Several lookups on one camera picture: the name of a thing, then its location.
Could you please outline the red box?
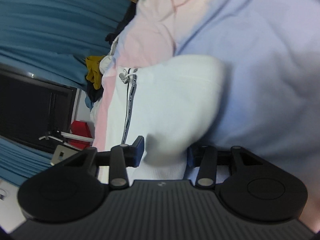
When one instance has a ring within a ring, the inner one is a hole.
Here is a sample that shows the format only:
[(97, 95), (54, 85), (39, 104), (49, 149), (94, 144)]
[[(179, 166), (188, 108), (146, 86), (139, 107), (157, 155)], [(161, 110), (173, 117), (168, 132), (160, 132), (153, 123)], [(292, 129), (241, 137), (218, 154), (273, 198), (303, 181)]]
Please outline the red box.
[[(71, 124), (71, 133), (82, 137), (93, 138), (88, 124), (83, 121), (73, 121)], [(90, 142), (83, 140), (69, 139), (68, 142), (70, 145), (79, 148), (80, 150), (91, 146)]]

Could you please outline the mustard yellow garment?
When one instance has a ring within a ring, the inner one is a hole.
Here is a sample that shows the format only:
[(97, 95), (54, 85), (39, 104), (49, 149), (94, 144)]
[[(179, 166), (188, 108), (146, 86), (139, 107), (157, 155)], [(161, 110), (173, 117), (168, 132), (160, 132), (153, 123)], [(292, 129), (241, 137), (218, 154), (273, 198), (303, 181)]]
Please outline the mustard yellow garment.
[(102, 74), (100, 72), (100, 62), (105, 57), (103, 56), (88, 56), (86, 57), (86, 67), (88, 73), (86, 75), (86, 80), (89, 81), (95, 90), (99, 90), (101, 88), (101, 79)]

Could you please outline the blue curtain left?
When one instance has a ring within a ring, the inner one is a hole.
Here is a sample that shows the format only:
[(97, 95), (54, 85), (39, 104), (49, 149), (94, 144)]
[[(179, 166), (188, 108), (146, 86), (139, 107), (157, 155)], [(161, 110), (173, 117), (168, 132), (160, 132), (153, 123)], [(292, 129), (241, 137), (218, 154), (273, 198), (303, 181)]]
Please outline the blue curtain left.
[(27, 179), (51, 167), (52, 155), (1, 138), (1, 179), (21, 186)]

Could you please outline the white sweatpants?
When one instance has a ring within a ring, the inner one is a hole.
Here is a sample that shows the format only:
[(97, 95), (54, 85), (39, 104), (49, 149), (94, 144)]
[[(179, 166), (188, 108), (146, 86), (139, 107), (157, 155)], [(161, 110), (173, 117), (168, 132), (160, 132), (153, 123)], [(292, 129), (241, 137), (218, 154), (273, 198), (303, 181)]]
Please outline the white sweatpants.
[(226, 70), (218, 59), (182, 55), (144, 68), (117, 67), (105, 77), (95, 145), (101, 151), (145, 140), (130, 181), (182, 179), (187, 148), (217, 116)]

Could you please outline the blue curtain right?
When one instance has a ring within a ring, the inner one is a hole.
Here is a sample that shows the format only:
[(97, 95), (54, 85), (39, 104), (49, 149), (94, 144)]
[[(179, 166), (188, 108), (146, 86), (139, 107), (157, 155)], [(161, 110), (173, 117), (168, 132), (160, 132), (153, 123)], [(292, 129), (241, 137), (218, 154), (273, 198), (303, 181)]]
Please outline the blue curtain right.
[(86, 85), (85, 59), (104, 55), (129, 0), (1, 0), (1, 63), (67, 86)]

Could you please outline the white drying rack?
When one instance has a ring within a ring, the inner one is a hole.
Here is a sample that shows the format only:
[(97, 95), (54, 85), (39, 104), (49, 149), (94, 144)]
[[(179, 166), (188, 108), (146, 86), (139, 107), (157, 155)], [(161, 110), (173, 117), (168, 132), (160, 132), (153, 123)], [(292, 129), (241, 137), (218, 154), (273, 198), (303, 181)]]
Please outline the white drying rack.
[(49, 140), (49, 139), (53, 139), (63, 143), (65, 143), (68, 139), (71, 139), (71, 140), (89, 142), (90, 145), (94, 141), (93, 138), (84, 137), (84, 136), (80, 136), (72, 133), (61, 132), (61, 131), (46, 132), (45, 135), (39, 137), (39, 140)]

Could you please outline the grey cabinet panel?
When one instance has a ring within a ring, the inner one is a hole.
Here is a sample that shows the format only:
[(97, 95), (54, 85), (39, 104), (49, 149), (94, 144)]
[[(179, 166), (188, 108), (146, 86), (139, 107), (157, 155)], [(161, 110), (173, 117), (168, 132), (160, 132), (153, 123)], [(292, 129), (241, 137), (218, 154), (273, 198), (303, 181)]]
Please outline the grey cabinet panel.
[(63, 145), (57, 145), (57, 147), (53, 153), (52, 159), (50, 161), (50, 164), (52, 166), (54, 166), (54, 165), (64, 161), (65, 159), (75, 155), (78, 152), (79, 152), (78, 149), (75, 150), (73, 148), (69, 148), (69, 147), (66, 147)]

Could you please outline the grey white garment purple print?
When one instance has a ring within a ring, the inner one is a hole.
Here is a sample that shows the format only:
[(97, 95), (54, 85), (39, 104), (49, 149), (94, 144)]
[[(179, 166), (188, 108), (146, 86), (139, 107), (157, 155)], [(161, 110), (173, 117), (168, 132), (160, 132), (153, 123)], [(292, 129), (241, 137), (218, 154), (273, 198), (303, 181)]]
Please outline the grey white garment purple print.
[(114, 41), (111, 44), (110, 51), (106, 56), (103, 57), (103, 59), (99, 63), (99, 70), (102, 75), (107, 71), (109, 64), (112, 62), (113, 56), (116, 51), (116, 47), (118, 44), (119, 36), (116, 36)]

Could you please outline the blue curtain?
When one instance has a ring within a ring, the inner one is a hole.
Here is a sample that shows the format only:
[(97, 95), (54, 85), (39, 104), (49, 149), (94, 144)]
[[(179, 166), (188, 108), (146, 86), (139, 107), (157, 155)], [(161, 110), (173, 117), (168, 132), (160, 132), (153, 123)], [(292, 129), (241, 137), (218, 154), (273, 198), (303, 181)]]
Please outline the blue curtain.
[(27, 179), (51, 167), (52, 155), (1, 138), (1, 179), (21, 186)]
[(67, 86), (86, 85), (85, 59), (104, 55), (129, 0), (1, 0), (1, 63)]

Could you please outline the black garment pile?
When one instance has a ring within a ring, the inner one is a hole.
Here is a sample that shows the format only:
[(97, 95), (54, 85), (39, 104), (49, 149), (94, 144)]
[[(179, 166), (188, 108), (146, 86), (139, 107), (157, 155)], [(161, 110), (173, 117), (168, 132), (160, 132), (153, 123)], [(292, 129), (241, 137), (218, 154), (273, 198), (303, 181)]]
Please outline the black garment pile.
[[(134, 18), (136, 14), (136, 3), (131, 2), (128, 9), (125, 12), (125, 15), (123, 19), (118, 23), (116, 29), (114, 32), (111, 32), (106, 35), (105, 41), (111, 45), (116, 36), (120, 34), (121, 31), (124, 30), (124, 28), (129, 24), (129, 22)], [(101, 85), (101, 88), (99, 90), (95, 90), (93, 85), (87, 81), (86, 86), (86, 94), (91, 102), (91, 104), (97, 102), (103, 95), (103, 87)]]

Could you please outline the pink blue bed cover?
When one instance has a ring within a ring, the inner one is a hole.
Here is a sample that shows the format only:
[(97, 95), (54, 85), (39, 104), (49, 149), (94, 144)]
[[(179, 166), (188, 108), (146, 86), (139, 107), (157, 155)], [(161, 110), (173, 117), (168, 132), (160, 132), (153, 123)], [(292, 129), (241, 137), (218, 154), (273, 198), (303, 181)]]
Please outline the pink blue bed cover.
[(301, 179), (301, 220), (319, 230), (319, 0), (139, 0), (114, 68), (206, 55), (226, 75), (217, 116), (199, 141), (240, 145)]

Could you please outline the dark window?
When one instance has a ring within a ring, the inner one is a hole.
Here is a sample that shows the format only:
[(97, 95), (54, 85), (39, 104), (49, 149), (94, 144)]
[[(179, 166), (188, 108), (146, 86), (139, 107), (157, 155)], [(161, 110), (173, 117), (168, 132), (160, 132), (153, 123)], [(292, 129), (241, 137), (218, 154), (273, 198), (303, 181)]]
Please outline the dark window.
[(53, 153), (73, 120), (76, 88), (1, 64), (1, 136)]

